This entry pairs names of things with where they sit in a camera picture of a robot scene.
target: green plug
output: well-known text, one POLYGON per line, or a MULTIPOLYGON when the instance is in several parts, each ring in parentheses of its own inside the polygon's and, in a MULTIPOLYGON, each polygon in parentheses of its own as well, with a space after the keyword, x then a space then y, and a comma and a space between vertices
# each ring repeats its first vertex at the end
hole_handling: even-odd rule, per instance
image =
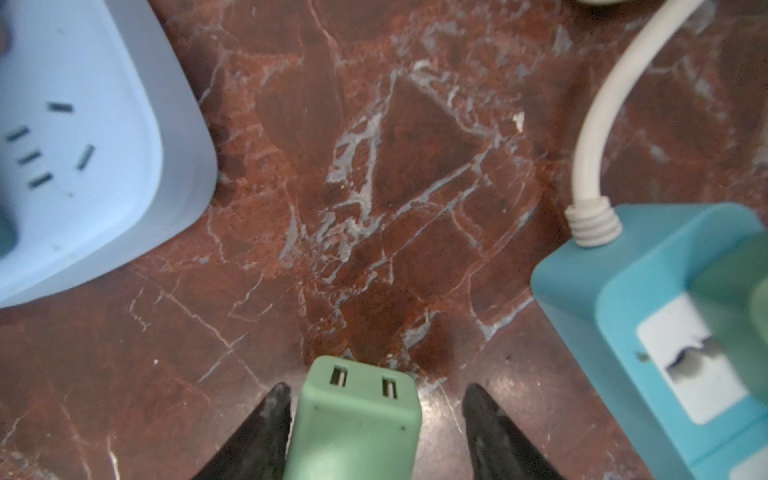
POLYGON ((422 425, 413 379, 321 356, 301 389, 284 480, 409 480, 422 425))
POLYGON ((768 405, 768 233, 697 275, 690 294, 744 385, 768 405))

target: usb port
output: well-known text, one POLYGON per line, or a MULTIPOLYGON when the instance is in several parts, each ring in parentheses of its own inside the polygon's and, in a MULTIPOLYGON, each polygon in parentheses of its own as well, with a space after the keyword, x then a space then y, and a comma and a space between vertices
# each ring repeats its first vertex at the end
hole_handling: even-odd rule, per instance
POLYGON ((346 369, 342 368, 340 366, 337 366, 333 369, 333 374, 331 375, 331 385, 335 386, 346 386, 346 369))
POLYGON ((395 380, 382 379, 382 394, 388 399, 397 399, 397 385, 395 380))

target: red marble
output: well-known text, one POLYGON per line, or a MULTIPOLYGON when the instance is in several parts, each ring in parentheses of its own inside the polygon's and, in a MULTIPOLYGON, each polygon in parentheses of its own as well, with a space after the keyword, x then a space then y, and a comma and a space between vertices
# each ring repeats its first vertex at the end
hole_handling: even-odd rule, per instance
MULTIPOLYGON (((0 315, 0 476, 191 477, 318 355, 412 372, 415 478, 480 382, 567 478, 649 479, 532 301, 589 103, 659 1, 151 0, 219 155, 189 230, 0 315)), ((708 2, 622 110, 615 203, 768 220, 768 6, 708 2)))

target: green power adapter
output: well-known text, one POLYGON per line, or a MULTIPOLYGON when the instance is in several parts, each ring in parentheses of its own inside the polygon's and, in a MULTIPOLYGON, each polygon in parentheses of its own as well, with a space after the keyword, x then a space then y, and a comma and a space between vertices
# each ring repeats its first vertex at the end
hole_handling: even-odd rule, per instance
POLYGON ((332 356, 301 389, 284 480, 409 480, 422 425, 413 379, 332 356))

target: white cable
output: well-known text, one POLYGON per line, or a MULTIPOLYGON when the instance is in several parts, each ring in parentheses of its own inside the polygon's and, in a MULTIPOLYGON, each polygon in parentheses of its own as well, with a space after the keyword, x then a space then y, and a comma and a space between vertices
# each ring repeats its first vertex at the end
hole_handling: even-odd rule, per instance
POLYGON ((621 105, 674 32, 705 0, 667 0, 611 70, 581 126, 574 152, 573 204, 565 210, 576 244, 599 247, 621 235, 621 221, 600 193, 603 152, 621 105))

